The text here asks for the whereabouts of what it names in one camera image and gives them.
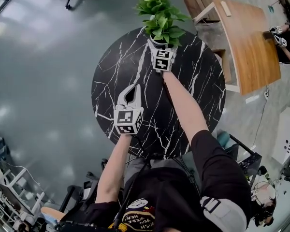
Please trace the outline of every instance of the round black marble table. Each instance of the round black marble table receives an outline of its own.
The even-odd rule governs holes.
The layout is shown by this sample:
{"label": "round black marble table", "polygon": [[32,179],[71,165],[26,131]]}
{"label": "round black marble table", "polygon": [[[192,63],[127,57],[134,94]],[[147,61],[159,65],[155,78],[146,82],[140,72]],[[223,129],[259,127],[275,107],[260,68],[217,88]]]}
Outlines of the round black marble table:
{"label": "round black marble table", "polygon": [[[144,121],[138,137],[145,150],[154,148],[161,159],[172,158],[189,152],[190,147],[163,88],[162,77],[153,70],[147,39],[139,28],[123,35],[107,49],[94,73],[92,106],[101,129],[116,144],[119,135],[114,128],[113,107],[127,86],[140,84]],[[177,50],[172,72],[198,102],[209,130],[213,131],[225,102],[222,68],[214,53],[197,36],[186,32],[180,42],[182,46]],[[130,146],[130,153],[140,155],[136,138]]]}

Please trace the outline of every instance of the black and white marker cube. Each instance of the black and white marker cube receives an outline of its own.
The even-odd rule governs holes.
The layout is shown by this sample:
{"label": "black and white marker cube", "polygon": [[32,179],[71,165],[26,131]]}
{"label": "black and white marker cube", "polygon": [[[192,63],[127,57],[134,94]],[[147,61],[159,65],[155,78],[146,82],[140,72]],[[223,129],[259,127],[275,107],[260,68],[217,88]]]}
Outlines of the black and white marker cube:
{"label": "black and white marker cube", "polygon": [[142,110],[114,110],[114,126],[118,134],[137,134],[143,121]]}
{"label": "black and white marker cube", "polygon": [[172,65],[173,51],[152,50],[152,63],[157,71],[169,71]]}

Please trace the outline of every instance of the polished concrete floor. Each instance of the polished concrete floor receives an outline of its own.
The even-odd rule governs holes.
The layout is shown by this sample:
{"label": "polished concrete floor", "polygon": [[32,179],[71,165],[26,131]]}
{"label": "polished concrete floor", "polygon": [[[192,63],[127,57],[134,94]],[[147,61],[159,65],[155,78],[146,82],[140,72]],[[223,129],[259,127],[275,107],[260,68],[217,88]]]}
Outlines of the polished concrete floor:
{"label": "polished concrete floor", "polygon": [[[0,135],[16,165],[27,167],[60,203],[68,185],[82,185],[87,171],[101,173],[101,158],[113,144],[100,129],[91,105],[91,82],[105,50],[123,34],[142,25],[132,7],[137,0],[12,0],[0,14]],[[171,0],[188,13],[183,0]],[[262,7],[269,26],[286,22],[277,0],[238,0]],[[181,25],[209,46],[224,46],[216,25]],[[281,65],[282,78],[269,85],[265,104],[260,89],[240,96],[226,92],[217,130],[232,133],[262,156],[273,179],[280,165],[270,158],[278,116],[290,107],[290,65]],[[246,104],[249,96],[259,99]]]}

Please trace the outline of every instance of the green foliage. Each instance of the green foliage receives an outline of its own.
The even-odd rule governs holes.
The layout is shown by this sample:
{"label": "green foliage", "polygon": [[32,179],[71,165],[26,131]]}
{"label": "green foliage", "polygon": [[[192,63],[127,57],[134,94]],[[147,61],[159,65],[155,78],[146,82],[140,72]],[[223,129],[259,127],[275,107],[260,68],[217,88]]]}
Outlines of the green foliage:
{"label": "green foliage", "polygon": [[185,32],[173,26],[174,20],[184,21],[190,17],[181,14],[179,9],[171,6],[169,0],[139,0],[135,9],[139,15],[154,15],[151,20],[144,20],[145,32],[154,40],[164,40],[168,44],[181,45],[178,38]]}

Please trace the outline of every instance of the person in black shirt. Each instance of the person in black shirt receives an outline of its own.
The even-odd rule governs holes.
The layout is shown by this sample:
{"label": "person in black shirt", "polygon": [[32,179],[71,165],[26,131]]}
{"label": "person in black shirt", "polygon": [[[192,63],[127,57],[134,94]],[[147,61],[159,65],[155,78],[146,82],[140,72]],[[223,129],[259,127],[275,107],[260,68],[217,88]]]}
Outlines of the person in black shirt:
{"label": "person in black shirt", "polygon": [[[241,215],[241,219],[227,218],[229,224],[226,227],[235,229],[224,231],[244,231],[250,221],[251,209],[250,187],[244,173],[211,135],[197,102],[173,73],[164,72],[163,79],[192,148],[193,159],[202,183],[201,197],[182,169],[148,167],[139,175],[133,174],[129,180],[126,180],[125,176],[124,196],[129,191],[132,181],[135,182],[130,189],[129,202],[123,208],[124,214],[118,228],[122,232],[219,232],[221,229],[205,217],[210,212],[204,212],[200,204],[202,197],[206,196],[234,204],[236,212]],[[114,220],[120,209],[117,197],[130,142],[130,135],[120,136],[99,180],[95,203],[91,204],[76,222],[94,224],[100,228],[114,227]],[[209,200],[213,199],[205,198],[203,203],[210,204]],[[219,204],[212,210],[217,207],[220,214],[228,217],[229,210],[221,209],[222,206]],[[239,220],[243,221],[240,230],[236,229]]]}
{"label": "person in black shirt", "polygon": [[290,25],[281,26],[282,33],[280,38],[284,38],[287,41],[287,47],[276,46],[279,62],[290,63]]}

